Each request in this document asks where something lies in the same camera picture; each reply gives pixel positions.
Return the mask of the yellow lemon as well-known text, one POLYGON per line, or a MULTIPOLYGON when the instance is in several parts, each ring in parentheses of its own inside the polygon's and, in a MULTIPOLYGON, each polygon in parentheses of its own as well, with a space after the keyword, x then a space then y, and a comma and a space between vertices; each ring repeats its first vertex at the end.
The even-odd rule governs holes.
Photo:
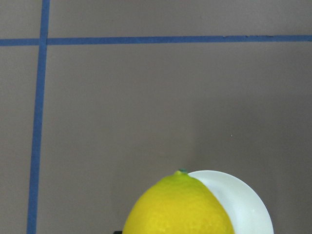
POLYGON ((232 222, 215 195, 182 171, 161 179, 135 203, 124 234, 233 234, 232 222))

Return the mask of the white bowl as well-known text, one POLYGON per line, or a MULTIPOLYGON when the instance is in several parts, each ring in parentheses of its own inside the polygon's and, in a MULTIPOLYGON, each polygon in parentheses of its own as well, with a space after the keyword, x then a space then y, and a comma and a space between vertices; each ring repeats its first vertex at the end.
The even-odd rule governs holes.
POLYGON ((218 199, 236 234, 273 234, 269 212, 258 194, 239 178, 219 171, 202 170, 189 175, 201 181, 218 199))

